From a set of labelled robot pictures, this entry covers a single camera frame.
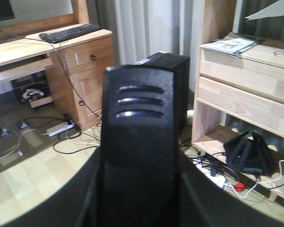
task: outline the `black keyboard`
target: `black keyboard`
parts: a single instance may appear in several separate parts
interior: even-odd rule
[[[101,29],[102,27],[100,25],[86,24],[72,27],[60,32],[41,33],[39,36],[48,43],[57,44]]]

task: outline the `drawer knob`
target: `drawer knob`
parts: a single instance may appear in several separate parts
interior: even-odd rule
[[[95,61],[97,58],[95,57],[95,55],[92,54],[92,55],[90,56],[90,59],[91,59],[92,61]]]

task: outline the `white power strip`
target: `white power strip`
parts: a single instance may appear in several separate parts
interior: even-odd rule
[[[210,170],[202,168],[202,164],[197,163],[195,161],[193,163],[205,176],[208,177],[208,179],[210,179],[212,182],[214,182],[218,187],[220,187],[220,188],[224,187],[224,183],[226,181],[224,176],[222,176],[220,174],[216,174],[216,176],[211,176]]]
[[[74,127],[74,123],[72,122],[72,124],[68,124],[67,122],[63,122],[61,124],[58,124],[54,127],[49,128],[47,131],[48,136],[54,136],[60,132],[63,132],[65,130],[71,129],[72,127]]]

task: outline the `paper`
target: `paper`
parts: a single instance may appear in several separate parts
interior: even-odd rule
[[[278,16],[284,16],[284,0],[279,0],[276,3],[266,7],[265,9],[245,18],[248,18],[248,20],[254,20],[265,17],[278,17]]]

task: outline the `magazine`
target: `magazine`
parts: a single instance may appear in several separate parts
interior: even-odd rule
[[[239,56],[241,53],[249,50],[250,48],[262,42],[264,39],[256,38],[251,39],[244,36],[229,33],[224,39],[203,44],[200,47],[209,51],[219,52],[231,56]]]

